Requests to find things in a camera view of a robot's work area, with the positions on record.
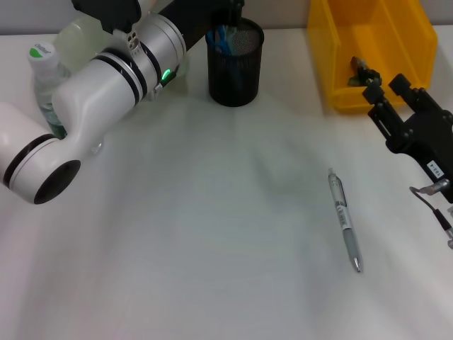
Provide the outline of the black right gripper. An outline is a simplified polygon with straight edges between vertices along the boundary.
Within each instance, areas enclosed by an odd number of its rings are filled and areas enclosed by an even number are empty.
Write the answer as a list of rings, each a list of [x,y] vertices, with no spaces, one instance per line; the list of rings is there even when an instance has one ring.
[[[449,181],[450,187],[443,196],[453,204],[453,115],[443,110],[423,87],[412,88],[403,74],[397,74],[389,87],[414,114],[402,121],[381,86],[371,82],[362,92],[373,106],[368,116],[386,138],[391,152],[414,159],[433,183]]]

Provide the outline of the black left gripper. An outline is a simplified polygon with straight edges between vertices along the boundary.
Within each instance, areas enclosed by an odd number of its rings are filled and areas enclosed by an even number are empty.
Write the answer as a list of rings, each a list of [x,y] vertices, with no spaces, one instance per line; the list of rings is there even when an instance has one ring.
[[[178,29],[189,50],[216,26],[237,26],[245,0],[173,0],[159,14]]]

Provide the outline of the small dark object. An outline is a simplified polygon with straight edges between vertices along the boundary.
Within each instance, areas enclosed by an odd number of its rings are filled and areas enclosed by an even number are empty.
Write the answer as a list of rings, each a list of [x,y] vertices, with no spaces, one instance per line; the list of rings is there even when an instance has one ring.
[[[350,66],[354,75],[348,79],[348,86],[362,87],[368,86],[372,82],[377,82],[380,86],[382,85],[380,73],[374,69],[370,69],[364,59],[352,57]]]

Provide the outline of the blue cyan scissors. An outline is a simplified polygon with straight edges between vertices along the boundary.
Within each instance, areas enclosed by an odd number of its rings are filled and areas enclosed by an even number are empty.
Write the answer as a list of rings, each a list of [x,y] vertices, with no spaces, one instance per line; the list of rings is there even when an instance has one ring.
[[[219,25],[207,33],[207,44],[225,55],[233,55],[234,48],[227,42],[227,25]]]

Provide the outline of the silver ballpoint pen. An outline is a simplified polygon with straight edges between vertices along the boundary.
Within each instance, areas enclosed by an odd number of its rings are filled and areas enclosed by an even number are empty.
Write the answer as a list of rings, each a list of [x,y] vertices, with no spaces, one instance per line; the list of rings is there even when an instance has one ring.
[[[362,271],[362,259],[355,237],[355,232],[352,226],[352,220],[348,210],[343,183],[332,168],[328,170],[328,183],[336,208],[340,228],[342,229],[342,235],[345,242],[345,247],[347,249],[348,258],[350,260],[350,263],[352,264],[352,267],[358,273],[360,273]]]

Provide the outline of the clear water bottle green label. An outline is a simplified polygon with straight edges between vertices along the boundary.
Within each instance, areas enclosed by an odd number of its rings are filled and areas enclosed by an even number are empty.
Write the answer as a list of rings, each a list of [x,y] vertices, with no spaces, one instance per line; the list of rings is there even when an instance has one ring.
[[[71,77],[70,70],[62,63],[55,46],[50,42],[35,42],[28,52],[33,71],[33,87],[37,105],[52,133],[60,140],[67,136],[52,106],[54,90]]]

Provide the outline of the black mesh pen cup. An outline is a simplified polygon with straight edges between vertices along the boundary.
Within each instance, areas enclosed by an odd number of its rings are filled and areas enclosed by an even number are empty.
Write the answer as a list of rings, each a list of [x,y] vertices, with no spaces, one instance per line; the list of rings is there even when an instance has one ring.
[[[242,18],[236,27],[241,42],[233,55],[220,53],[207,44],[209,93],[217,103],[227,107],[247,105],[258,95],[265,39],[263,29],[250,19]]]

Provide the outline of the green glass fruit bowl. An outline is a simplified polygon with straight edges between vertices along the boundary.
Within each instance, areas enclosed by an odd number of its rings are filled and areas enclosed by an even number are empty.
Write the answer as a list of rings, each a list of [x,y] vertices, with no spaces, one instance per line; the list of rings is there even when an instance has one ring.
[[[150,13],[132,25],[128,33],[107,33],[101,22],[82,16],[64,28],[54,45],[71,74],[94,77],[93,65],[112,59],[135,73],[144,91],[151,91],[183,63],[186,43],[179,29],[167,18]]]

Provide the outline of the yellow plastic bin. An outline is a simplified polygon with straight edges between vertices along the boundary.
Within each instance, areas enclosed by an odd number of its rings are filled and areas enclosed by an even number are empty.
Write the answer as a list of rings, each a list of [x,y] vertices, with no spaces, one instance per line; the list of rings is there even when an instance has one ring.
[[[429,88],[437,34],[419,0],[311,0],[307,33],[324,97],[344,114],[367,113],[362,87],[348,86],[353,57],[380,73],[393,106],[404,106],[389,88],[397,74]]]

